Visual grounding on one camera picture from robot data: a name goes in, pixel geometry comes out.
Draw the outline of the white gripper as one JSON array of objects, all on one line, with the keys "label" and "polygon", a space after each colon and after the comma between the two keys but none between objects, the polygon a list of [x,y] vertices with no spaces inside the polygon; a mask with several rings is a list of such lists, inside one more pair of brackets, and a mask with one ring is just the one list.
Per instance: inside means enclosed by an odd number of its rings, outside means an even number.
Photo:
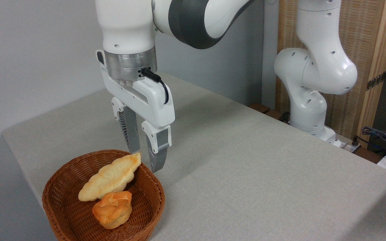
[{"label": "white gripper", "polygon": [[161,170],[172,146],[171,127],[175,120],[170,88],[157,81],[155,50],[119,55],[96,51],[103,81],[112,98],[112,110],[119,122],[130,153],[140,150],[136,113],[144,121],[150,169]]}]

